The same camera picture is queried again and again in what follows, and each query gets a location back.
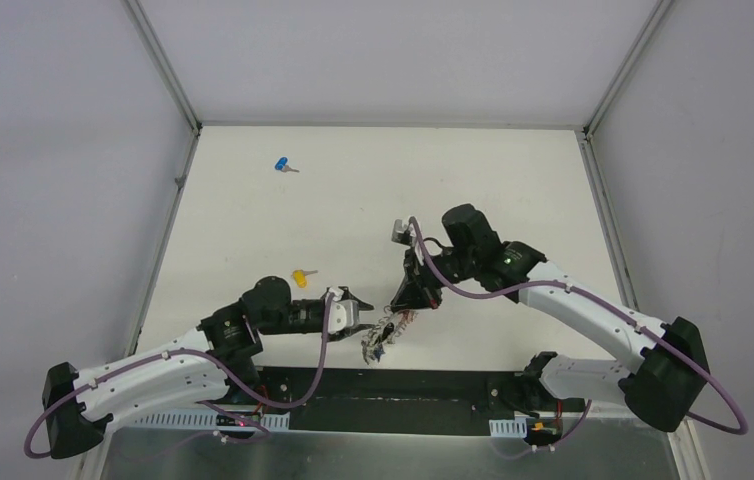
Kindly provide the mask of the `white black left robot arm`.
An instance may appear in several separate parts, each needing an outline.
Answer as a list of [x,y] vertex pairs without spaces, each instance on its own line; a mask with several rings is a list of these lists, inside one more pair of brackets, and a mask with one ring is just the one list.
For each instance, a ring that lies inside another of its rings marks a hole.
[[[287,280],[264,277],[234,303],[158,347],[88,369],[68,362],[51,367],[43,412],[25,437],[24,452],[32,459],[74,457],[147,415],[226,397],[239,405],[253,400],[274,409],[299,407],[317,390],[329,344],[362,331],[360,316],[373,308],[346,286],[295,300]],[[263,336],[312,333],[320,334],[321,343],[307,391],[296,400],[261,392],[253,358],[263,350]]]

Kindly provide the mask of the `metal disc with keyrings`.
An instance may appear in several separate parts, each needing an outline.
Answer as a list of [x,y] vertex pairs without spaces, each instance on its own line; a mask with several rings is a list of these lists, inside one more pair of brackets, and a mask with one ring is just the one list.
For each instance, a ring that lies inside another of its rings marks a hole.
[[365,364],[379,363],[387,348],[396,343],[417,316],[418,313],[414,310],[390,312],[386,308],[385,315],[371,325],[361,339],[361,354]]

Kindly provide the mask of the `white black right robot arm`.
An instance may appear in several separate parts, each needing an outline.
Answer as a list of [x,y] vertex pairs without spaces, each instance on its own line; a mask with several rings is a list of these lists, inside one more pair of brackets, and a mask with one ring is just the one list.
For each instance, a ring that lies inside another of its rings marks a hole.
[[450,244],[432,255],[413,219],[395,221],[394,243],[405,246],[404,277],[391,312],[437,309],[446,287],[467,280],[483,297],[504,297],[540,311],[609,354],[607,360],[536,355],[520,384],[522,400],[536,410],[558,399],[600,400],[627,407],[647,425],[673,432],[708,381],[709,364],[698,327],[678,317],[665,322],[593,293],[519,241],[503,241],[471,204],[448,210],[442,226]]

